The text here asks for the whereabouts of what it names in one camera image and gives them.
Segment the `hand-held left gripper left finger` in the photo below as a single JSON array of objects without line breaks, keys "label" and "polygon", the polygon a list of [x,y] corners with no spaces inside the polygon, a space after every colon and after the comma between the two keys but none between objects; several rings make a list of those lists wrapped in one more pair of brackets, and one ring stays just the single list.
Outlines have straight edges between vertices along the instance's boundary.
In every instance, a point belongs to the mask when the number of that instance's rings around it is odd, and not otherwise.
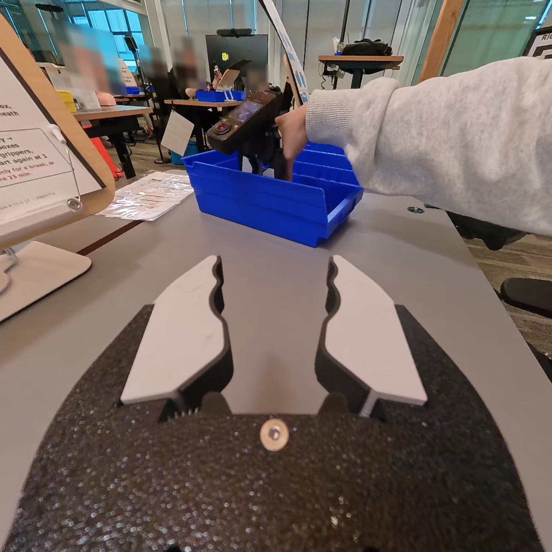
[{"label": "hand-held left gripper left finger", "polygon": [[220,256],[210,255],[155,300],[123,387],[124,405],[172,399],[200,405],[233,375]]}]

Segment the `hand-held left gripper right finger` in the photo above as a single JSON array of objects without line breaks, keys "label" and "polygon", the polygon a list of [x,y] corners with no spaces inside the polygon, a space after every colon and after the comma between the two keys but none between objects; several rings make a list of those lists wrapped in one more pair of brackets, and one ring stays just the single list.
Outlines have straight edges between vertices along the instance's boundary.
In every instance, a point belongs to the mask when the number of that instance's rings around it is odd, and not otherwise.
[{"label": "hand-held left gripper right finger", "polygon": [[425,406],[428,395],[387,292],[340,255],[328,260],[326,284],[317,381],[364,418],[380,400]]}]

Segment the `plain blue bin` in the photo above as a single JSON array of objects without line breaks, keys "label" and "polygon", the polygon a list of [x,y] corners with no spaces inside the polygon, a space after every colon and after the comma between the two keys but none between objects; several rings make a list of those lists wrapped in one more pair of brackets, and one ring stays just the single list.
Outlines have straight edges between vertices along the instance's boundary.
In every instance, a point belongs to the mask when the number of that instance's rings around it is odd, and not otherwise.
[{"label": "plain blue bin", "polygon": [[317,247],[341,226],[364,190],[338,147],[309,142],[293,180],[239,169],[237,154],[214,150],[183,157],[201,212]]}]

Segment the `person's right forearm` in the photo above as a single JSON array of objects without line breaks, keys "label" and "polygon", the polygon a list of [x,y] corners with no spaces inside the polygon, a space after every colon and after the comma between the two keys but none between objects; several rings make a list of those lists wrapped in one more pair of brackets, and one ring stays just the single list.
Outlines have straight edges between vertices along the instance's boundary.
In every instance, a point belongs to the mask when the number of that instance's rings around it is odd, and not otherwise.
[{"label": "person's right forearm", "polygon": [[343,149],[365,189],[551,236],[551,60],[521,57],[399,87],[314,91],[313,143]]}]

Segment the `person's right hand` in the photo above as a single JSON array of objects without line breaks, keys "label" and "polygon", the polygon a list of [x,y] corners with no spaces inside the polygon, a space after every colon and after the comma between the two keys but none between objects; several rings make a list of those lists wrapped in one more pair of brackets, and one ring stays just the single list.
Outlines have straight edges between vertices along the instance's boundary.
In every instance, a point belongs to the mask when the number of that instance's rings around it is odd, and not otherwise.
[{"label": "person's right hand", "polygon": [[306,133],[307,104],[275,118],[281,137],[281,147],[285,159],[285,180],[293,179],[293,164],[307,145]]}]

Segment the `small wooden document stand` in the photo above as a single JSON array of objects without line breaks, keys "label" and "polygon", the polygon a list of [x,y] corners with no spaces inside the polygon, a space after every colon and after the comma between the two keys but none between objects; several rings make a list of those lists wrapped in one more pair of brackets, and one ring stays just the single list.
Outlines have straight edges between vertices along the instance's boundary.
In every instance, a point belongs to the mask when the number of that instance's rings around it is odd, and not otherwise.
[{"label": "small wooden document stand", "polygon": [[242,73],[245,75],[246,68],[252,63],[251,59],[241,59],[228,67],[222,76],[216,76],[217,83],[213,84],[219,100],[229,103],[231,101],[243,101],[246,98],[245,85],[243,89],[236,89],[236,82],[243,82]]}]

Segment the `white hanging board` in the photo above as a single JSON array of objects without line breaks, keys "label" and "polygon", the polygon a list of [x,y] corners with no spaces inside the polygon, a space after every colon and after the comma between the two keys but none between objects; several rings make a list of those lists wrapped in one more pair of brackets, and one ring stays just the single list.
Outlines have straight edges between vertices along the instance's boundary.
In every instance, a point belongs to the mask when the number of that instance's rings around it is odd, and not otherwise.
[{"label": "white hanging board", "polygon": [[194,124],[191,121],[175,110],[171,110],[161,139],[161,145],[176,154],[184,156],[193,131]]}]

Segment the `tall document stand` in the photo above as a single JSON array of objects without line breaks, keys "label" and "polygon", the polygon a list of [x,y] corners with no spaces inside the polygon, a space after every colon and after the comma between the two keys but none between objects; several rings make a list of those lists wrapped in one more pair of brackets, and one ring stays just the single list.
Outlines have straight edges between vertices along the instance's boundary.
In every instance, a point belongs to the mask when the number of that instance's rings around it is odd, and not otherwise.
[{"label": "tall document stand", "polygon": [[295,104],[297,107],[301,107],[308,102],[309,98],[303,67],[273,1],[259,1],[259,4],[266,13],[284,49],[283,59],[285,60],[286,76],[293,91]]}]

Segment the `black monitor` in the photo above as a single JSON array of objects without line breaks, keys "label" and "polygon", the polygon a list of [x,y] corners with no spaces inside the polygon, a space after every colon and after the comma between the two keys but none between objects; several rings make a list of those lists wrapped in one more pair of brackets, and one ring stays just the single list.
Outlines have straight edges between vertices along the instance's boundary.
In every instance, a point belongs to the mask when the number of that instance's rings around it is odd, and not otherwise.
[{"label": "black monitor", "polygon": [[206,54],[208,57],[209,76],[214,77],[215,66],[224,72],[239,65],[243,60],[249,63],[239,69],[239,76],[234,88],[247,90],[247,73],[250,71],[267,75],[268,68],[268,35],[252,34],[247,37],[221,37],[217,34],[206,35]]}]

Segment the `laminated paper sheet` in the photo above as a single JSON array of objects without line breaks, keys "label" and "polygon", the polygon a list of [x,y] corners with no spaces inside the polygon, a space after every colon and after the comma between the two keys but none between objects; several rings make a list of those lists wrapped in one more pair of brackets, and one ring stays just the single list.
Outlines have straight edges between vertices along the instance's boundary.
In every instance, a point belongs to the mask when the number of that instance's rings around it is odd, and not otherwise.
[{"label": "laminated paper sheet", "polygon": [[152,222],[194,193],[187,174],[155,171],[117,190],[99,216]]}]

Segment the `wooden-top standing desk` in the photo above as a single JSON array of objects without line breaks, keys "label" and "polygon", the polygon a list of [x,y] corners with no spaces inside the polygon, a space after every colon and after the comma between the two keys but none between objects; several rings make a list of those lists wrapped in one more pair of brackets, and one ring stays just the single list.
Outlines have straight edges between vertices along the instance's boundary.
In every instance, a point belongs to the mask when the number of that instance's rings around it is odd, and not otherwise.
[{"label": "wooden-top standing desk", "polygon": [[376,74],[385,70],[398,70],[403,60],[403,56],[321,55],[318,57],[318,61],[323,63],[323,76],[336,74],[333,90],[337,89],[338,71],[351,74],[350,88],[358,89],[362,85],[363,75]]}]

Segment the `black bag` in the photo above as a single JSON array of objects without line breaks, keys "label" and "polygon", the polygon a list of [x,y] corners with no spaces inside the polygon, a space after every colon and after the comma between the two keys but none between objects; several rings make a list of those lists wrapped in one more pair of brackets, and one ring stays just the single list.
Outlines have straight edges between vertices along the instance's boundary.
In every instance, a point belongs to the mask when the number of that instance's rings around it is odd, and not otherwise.
[{"label": "black bag", "polygon": [[381,41],[381,39],[371,40],[369,38],[364,38],[357,40],[354,43],[344,45],[341,55],[365,57],[392,56],[392,47]]}]

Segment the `instruction board on wooden stand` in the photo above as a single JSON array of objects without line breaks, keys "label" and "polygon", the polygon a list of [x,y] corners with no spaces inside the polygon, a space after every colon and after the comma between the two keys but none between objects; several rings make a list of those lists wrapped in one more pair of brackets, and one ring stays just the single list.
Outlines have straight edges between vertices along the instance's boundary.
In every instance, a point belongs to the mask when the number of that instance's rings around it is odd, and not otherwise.
[{"label": "instruction board on wooden stand", "polygon": [[43,244],[35,238],[106,208],[114,197],[115,182],[107,163],[3,16],[1,53],[15,66],[76,152],[104,185],[99,191],[81,196],[79,202],[70,202],[72,214],[1,234],[1,321],[4,321],[91,267],[92,262],[86,256]]}]

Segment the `black office chair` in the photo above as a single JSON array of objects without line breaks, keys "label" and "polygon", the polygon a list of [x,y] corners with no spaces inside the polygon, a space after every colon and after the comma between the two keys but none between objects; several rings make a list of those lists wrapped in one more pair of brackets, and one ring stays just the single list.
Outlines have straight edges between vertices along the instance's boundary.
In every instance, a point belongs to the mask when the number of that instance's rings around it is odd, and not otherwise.
[{"label": "black office chair", "polygon": [[[525,237],[526,233],[473,219],[453,212],[446,212],[462,238],[480,239],[491,251]],[[551,319],[551,281],[530,278],[508,278],[498,292],[508,305]]]}]

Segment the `printed instruction sheet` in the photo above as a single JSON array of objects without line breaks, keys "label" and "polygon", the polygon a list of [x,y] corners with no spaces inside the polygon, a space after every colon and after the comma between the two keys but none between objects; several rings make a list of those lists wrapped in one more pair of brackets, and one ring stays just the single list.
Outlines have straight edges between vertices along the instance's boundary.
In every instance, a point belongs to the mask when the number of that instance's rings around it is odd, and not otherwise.
[{"label": "printed instruction sheet", "polygon": [[70,202],[103,188],[1,53],[1,234],[72,214]]}]

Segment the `black and white sign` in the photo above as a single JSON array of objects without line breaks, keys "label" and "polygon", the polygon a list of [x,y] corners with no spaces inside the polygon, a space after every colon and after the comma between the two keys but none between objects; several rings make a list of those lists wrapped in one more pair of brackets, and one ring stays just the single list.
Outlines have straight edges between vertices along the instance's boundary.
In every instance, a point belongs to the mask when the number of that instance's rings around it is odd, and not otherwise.
[{"label": "black and white sign", "polygon": [[542,60],[551,59],[551,26],[543,26],[532,32],[522,56]]}]

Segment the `wooden post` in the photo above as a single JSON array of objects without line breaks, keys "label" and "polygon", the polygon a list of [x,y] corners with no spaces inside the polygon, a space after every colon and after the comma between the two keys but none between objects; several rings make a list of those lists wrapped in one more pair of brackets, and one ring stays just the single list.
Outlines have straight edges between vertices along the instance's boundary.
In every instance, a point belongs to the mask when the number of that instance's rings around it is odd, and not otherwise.
[{"label": "wooden post", "polygon": [[443,1],[418,83],[439,75],[463,9],[464,1]]}]

